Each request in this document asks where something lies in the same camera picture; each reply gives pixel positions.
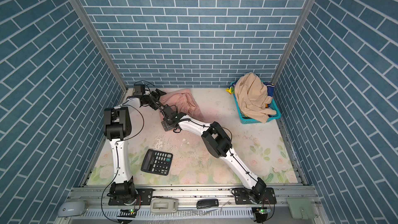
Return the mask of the beige shorts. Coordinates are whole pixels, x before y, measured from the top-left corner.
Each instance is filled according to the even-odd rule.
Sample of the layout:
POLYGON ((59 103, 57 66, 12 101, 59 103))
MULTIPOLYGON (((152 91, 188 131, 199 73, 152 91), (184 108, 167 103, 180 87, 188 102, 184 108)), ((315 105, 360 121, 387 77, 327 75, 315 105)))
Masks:
POLYGON ((254 73, 246 73, 234 86, 234 94, 241 113, 266 123, 277 112, 270 107, 273 97, 268 94, 267 86, 254 73))

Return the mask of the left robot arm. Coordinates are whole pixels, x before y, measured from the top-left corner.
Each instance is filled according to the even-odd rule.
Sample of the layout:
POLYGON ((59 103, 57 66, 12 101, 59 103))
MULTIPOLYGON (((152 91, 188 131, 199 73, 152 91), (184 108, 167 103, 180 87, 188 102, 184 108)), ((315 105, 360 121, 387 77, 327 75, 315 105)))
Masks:
POLYGON ((129 110, 137 111, 141 106, 149 105, 152 99, 159 100, 165 94, 159 89, 150 93, 136 89, 125 102, 104 110, 104 135, 110 143, 114 163, 114 179, 108 194, 111 199, 131 205, 138 196, 129 163, 128 141, 136 137, 131 134, 129 110))

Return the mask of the pink shorts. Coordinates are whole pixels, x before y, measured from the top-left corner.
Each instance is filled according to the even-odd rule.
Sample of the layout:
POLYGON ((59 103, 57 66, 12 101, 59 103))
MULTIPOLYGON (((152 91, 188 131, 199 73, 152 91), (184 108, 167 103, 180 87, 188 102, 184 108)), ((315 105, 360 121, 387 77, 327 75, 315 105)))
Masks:
POLYGON ((170 106, 173 110, 180 113, 186 113, 193 119, 202 121, 204 116, 198 103, 195 101, 191 91, 189 89, 177 90, 169 92, 166 95, 160 97, 160 102, 163 105, 170 106))

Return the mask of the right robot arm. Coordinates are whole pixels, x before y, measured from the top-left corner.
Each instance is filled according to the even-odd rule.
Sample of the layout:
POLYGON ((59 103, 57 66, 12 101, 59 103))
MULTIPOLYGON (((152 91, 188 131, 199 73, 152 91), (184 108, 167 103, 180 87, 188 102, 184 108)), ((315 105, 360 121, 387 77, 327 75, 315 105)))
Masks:
POLYGON ((238 176, 245 188, 248 198, 254 204, 265 200, 266 183, 252 172, 233 148, 232 135, 228 135, 219 123, 205 123, 191 118, 183 112, 176 112, 170 106, 160 107, 163 115, 162 126, 165 131, 189 131, 200 136, 208 150, 215 158, 223 160, 238 176))

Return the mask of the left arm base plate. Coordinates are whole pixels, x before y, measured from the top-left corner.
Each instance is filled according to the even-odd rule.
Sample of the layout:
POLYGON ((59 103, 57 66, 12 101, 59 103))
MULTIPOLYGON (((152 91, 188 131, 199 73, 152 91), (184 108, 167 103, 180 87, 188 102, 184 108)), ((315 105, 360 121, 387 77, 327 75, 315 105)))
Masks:
POLYGON ((127 194, 124 196, 111 196, 110 193, 107 194, 109 197, 108 205, 111 206, 129 206, 129 205, 150 205, 152 200, 154 189, 152 188, 139 188, 133 195, 127 194))

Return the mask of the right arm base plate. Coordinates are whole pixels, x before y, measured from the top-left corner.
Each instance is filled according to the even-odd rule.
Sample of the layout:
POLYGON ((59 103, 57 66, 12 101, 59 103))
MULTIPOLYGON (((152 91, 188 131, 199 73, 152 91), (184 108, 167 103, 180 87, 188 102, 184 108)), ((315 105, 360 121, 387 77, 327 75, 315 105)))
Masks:
POLYGON ((231 193, 235 204, 276 204, 276 196, 273 188, 265 188, 260 191, 248 190, 246 188, 233 188, 231 193))

